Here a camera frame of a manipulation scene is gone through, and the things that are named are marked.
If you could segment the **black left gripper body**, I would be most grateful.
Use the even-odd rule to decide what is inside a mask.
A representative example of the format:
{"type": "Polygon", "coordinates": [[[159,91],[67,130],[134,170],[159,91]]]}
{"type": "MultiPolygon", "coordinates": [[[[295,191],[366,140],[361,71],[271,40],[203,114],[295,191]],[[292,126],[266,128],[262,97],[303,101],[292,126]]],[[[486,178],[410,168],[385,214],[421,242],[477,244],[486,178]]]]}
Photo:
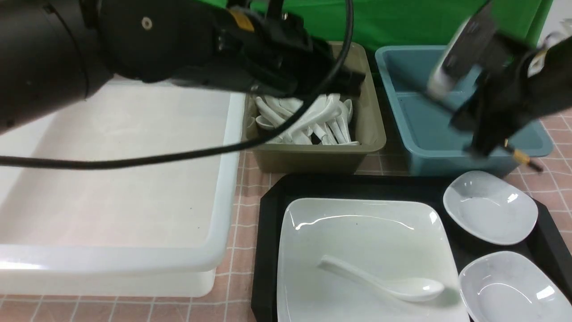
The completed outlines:
{"type": "Polygon", "coordinates": [[[178,84],[212,90],[308,98],[312,93],[358,97],[363,72],[341,67],[323,88],[319,84],[335,65],[329,43],[309,35],[298,16],[267,19],[245,8],[212,8],[212,41],[191,47],[210,49],[210,56],[178,72],[178,84]]]}

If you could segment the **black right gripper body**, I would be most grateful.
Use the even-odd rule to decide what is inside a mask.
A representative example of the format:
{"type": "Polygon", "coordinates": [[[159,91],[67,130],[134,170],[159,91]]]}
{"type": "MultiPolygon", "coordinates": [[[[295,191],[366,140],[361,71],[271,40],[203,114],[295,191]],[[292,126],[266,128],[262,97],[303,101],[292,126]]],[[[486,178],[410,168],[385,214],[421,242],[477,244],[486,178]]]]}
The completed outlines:
{"type": "Polygon", "coordinates": [[[472,132],[465,148],[472,157],[488,157],[530,122],[571,107],[572,44],[531,47],[508,35],[492,41],[511,62],[478,78],[477,88],[454,114],[451,125],[472,132]]]}

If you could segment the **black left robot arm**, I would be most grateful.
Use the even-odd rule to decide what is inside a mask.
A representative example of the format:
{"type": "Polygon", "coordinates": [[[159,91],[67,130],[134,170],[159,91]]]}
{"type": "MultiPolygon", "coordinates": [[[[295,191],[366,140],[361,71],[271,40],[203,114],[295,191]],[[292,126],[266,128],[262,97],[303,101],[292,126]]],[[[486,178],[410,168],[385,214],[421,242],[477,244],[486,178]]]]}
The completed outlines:
{"type": "Polygon", "coordinates": [[[3,0],[0,128],[15,130],[92,97],[114,76],[147,84],[306,99],[359,96],[363,72],[335,64],[302,17],[202,0],[3,0]]]}

